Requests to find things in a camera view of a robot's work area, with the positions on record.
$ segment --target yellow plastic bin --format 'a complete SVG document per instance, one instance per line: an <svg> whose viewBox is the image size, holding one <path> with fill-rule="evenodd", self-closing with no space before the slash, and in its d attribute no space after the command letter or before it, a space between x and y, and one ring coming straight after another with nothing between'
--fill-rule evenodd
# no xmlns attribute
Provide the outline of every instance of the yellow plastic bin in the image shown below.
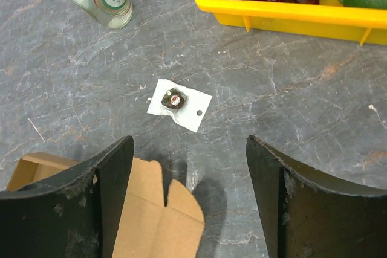
<svg viewBox="0 0 387 258"><path fill-rule="evenodd" d="M246 0L195 0L220 24L387 45L387 10Z"/></svg>

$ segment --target white card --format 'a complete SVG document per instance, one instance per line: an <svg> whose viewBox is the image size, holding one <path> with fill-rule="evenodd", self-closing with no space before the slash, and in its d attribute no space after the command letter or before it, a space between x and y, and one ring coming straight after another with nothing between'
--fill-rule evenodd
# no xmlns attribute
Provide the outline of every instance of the white card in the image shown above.
<svg viewBox="0 0 387 258"><path fill-rule="evenodd" d="M170 89L176 89L187 96L185 104L178 111L169 109L161 104L165 93ZM170 80L160 79L157 82L147 113L171 116L176 124L197 132L211 99L212 96L205 93L175 84Z"/></svg>

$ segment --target cardboard box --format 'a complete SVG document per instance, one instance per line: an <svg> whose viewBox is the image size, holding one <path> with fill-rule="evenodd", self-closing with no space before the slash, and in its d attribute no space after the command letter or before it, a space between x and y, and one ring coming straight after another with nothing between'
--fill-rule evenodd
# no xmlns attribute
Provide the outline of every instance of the cardboard box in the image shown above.
<svg viewBox="0 0 387 258"><path fill-rule="evenodd" d="M24 155L7 190L76 164L43 152ZM195 258L203 231L203 212L191 192L172 180L165 207L160 163L134 158L112 258Z"/></svg>

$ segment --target marble countertop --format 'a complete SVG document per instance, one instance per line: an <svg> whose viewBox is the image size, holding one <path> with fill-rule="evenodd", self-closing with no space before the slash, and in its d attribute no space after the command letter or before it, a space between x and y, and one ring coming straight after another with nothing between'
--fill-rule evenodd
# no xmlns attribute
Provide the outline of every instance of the marble countertop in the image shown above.
<svg viewBox="0 0 387 258"><path fill-rule="evenodd" d="M69 0L0 0L0 188L18 158L132 135L203 208L198 257L268 257L246 137L387 189L387 47L226 27L194 0L133 0L120 31ZM197 133L146 114L158 79L213 96Z"/></svg>

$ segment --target open cardboard box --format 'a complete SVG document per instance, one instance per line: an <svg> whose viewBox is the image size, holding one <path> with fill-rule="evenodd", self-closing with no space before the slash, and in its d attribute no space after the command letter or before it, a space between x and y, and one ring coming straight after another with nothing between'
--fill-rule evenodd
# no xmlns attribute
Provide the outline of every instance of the open cardboard box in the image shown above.
<svg viewBox="0 0 387 258"><path fill-rule="evenodd" d="M7 190L17 190L76 164L43 152L24 155ZM134 158L112 257L194 258L203 231L203 212L188 189L172 180L165 207L160 163Z"/></svg>

